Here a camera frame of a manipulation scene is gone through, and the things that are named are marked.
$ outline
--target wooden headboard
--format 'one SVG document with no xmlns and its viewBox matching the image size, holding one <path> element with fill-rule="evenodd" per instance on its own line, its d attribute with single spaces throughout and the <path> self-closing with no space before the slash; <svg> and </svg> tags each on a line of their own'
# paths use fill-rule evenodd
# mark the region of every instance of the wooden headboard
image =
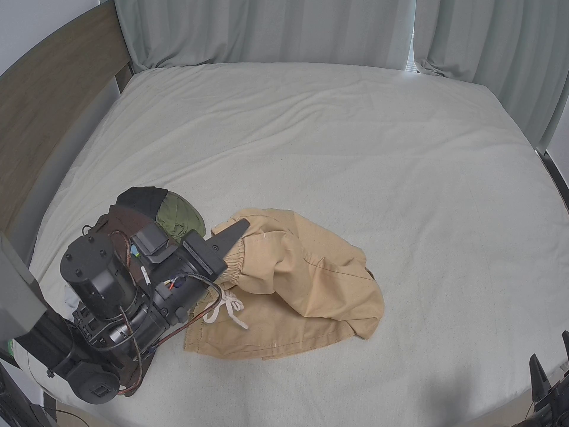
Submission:
<svg viewBox="0 0 569 427">
<path fill-rule="evenodd" d="M 0 230 L 8 237 L 46 161 L 113 76 L 132 77 L 112 0 L 61 27 L 0 76 Z"/>
</svg>

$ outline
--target drawstring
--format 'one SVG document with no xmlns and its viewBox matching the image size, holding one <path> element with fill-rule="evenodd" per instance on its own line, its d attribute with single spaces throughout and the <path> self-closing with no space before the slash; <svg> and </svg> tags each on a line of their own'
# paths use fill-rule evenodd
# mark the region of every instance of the drawstring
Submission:
<svg viewBox="0 0 569 427">
<path fill-rule="evenodd" d="M 206 309 L 210 306 L 213 305 L 213 302 L 210 302 Z M 241 311 L 245 309 L 245 306 L 243 305 L 243 302 L 241 302 L 239 299 L 237 299 L 237 296 L 229 291 L 225 291 L 223 288 L 221 289 L 221 302 L 217 305 L 217 307 L 214 308 L 214 310 L 211 312 L 211 316 L 208 317 L 207 315 L 204 316 L 204 321 L 207 324 L 211 324 L 213 323 L 216 319 L 217 319 L 217 315 L 219 314 L 219 309 L 222 305 L 225 305 L 225 307 L 227 308 L 227 314 L 229 315 L 229 317 L 235 321 L 237 324 L 239 324 L 243 329 L 248 329 L 249 326 L 245 323 L 243 323 L 243 321 L 241 321 L 238 317 L 236 317 L 233 314 L 233 310 L 235 311 Z"/>
</svg>

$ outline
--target black cylinder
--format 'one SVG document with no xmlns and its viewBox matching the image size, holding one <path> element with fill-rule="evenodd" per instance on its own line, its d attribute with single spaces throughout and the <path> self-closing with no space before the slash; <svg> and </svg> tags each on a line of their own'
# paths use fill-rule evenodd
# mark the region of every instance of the black cylinder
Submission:
<svg viewBox="0 0 569 427">
<path fill-rule="evenodd" d="M 126 310 L 137 293 L 128 269 L 104 234 L 75 239 L 61 259 L 60 271 L 83 304 L 102 321 L 119 318 L 119 307 Z"/>
</svg>

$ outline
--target mattress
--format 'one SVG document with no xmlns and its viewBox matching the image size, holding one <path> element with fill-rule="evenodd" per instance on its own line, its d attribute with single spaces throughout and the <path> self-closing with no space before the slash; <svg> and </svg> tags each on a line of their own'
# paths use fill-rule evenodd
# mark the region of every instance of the mattress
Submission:
<svg viewBox="0 0 569 427">
<path fill-rule="evenodd" d="M 135 75 L 69 170 L 31 271 L 69 315 L 59 261 L 118 194 L 154 185 L 207 227 L 295 210 L 368 258 L 385 297 L 369 340 L 277 360 L 160 347 L 138 392 L 92 406 L 21 348 L 57 399 L 129 426 L 442 426 L 565 360 L 569 215 L 485 87 L 380 68 L 217 64 Z"/>
</svg>

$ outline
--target curtain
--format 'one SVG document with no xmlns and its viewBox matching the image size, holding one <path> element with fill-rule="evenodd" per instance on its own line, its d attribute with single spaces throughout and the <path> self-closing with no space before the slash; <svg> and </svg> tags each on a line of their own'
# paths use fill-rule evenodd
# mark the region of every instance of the curtain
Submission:
<svg viewBox="0 0 569 427">
<path fill-rule="evenodd" d="M 419 72 L 488 87 L 544 150 L 569 86 L 569 0 L 417 0 Z"/>
<path fill-rule="evenodd" d="M 135 71 L 235 61 L 404 69 L 415 0 L 115 0 Z"/>
</svg>

